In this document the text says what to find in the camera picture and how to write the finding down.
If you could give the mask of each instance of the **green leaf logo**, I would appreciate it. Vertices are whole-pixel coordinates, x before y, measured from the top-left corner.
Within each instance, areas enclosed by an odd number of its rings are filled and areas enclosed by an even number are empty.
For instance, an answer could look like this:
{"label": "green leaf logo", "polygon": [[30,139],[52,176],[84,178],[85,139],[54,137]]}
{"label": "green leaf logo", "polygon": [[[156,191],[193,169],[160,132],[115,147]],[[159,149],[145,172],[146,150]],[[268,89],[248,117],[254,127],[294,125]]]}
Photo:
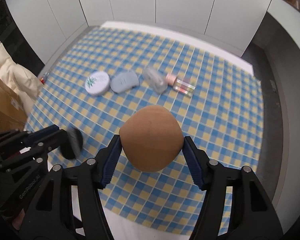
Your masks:
{"label": "green leaf logo", "polygon": [[96,82],[96,79],[94,77],[88,77],[87,78],[87,85],[89,88],[92,87],[92,85]]}

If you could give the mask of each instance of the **cardboard box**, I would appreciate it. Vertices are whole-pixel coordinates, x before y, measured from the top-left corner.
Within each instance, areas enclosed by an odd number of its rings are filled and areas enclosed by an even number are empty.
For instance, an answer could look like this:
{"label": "cardboard box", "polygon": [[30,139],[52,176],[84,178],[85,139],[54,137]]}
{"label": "cardboard box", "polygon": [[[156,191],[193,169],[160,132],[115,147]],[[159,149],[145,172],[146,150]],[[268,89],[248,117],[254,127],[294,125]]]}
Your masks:
{"label": "cardboard box", "polygon": [[0,132],[23,130],[27,115],[19,96],[0,79]]}

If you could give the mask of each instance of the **checkered tablecloth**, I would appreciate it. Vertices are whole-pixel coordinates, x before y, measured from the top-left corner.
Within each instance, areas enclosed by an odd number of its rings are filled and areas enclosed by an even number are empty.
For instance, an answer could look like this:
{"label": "checkered tablecloth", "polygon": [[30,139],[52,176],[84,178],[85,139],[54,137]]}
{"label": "checkered tablecloth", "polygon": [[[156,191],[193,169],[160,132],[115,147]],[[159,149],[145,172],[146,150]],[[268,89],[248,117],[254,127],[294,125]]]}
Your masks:
{"label": "checkered tablecloth", "polygon": [[[157,95],[142,78],[152,65],[197,84],[192,98],[168,88]],[[133,70],[140,86],[115,94],[109,90],[92,97],[84,83],[93,71],[110,77]],[[74,125],[84,137],[81,156],[64,159],[55,150],[52,164],[79,165],[106,147],[128,118],[148,105],[171,111],[184,135],[210,158],[227,167],[257,169],[263,133],[260,83],[231,62],[208,51],[148,33],[95,28],[81,38],[56,64],[29,116],[26,129],[36,131],[56,124]],[[231,188],[227,189],[220,234],[229,223]],[[111,183],[100,191],[103,206],[136,223],[177,234],[191,234],[204,198],[193,184],[180,153],[156,173],[136,170],[122,152]]]}

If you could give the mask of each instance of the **clear plastic container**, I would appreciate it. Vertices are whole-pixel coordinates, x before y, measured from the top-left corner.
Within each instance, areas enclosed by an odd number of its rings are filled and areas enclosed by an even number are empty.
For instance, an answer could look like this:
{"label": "clear plastic container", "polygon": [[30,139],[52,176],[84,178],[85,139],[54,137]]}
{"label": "clear plastic container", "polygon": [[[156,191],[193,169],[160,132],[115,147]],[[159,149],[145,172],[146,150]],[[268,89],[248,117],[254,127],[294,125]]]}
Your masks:
{"label": "clear plastic container", "polygon": [[142,71],[142,76],[158,94],[162,94],[168,88],[165,78],[153,67],[145,67]]}
{"label": "clear plastic container", "polygon": [[169,86],[172,86],[172,88],[176,91],[179,91],[189,97],[192,97],[195,85],[191,84],[188,80],[181,80],[175,75],[172,75],[171,73],[167,74],[166,81]]}

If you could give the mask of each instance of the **pink bottle cap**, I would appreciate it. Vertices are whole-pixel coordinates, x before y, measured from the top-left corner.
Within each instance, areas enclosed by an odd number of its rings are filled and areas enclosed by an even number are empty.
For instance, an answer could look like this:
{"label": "pink bottle cap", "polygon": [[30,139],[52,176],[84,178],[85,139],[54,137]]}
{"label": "pink bottle cap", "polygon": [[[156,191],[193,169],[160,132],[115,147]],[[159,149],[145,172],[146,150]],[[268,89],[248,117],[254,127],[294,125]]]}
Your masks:
{"label": "pink bottle cap", "polygon": [[172,75],[171,73],[168,73],[167,76],[166,76],[166,81],[167,81],[169,86],[173,86],[176,79],[177,79],[177,76]]}

